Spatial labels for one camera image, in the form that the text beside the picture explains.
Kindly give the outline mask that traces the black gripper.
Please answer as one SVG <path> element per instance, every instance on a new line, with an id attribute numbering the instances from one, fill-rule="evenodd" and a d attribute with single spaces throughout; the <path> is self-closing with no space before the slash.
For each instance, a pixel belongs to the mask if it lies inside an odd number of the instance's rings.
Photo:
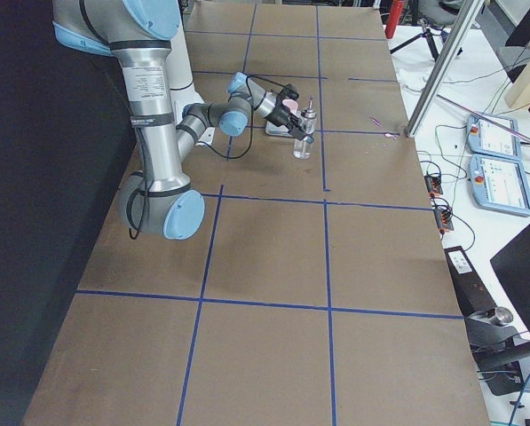
<path id="1" fill-rule="evenodd" d="M 292 114 L 283 104 L 277 104 L 265 120 L 276 127 L 283 128 L 295 140 L 305 140 L 307 137 L 305 129 L 309 129 L 312 122 L 305 115 Z"/>

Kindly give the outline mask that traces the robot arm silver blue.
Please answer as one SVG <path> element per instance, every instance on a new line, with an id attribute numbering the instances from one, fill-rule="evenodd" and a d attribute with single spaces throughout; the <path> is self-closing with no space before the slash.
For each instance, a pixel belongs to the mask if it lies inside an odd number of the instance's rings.
<path id="1" fill-rule="evenodd" d="M 288 84 L 275 93 L 237 73 L 225 103 L 205 103 L 196 92 L 176 1 L 56 1 L 53 26 L 64 46 L 114 57 L 122 67 L 143 168 L 131 173 L 119 198 L 120 215 L 131 238 L 140 233 L 185 240 L 205 214 L 202 195 L 192 189 L 182 161 L 219 129 L 243 133 L 253 114 L 286 128 L 303 147 L 313 126 L 295 115 L 284 99 L 296 99 Z"/>

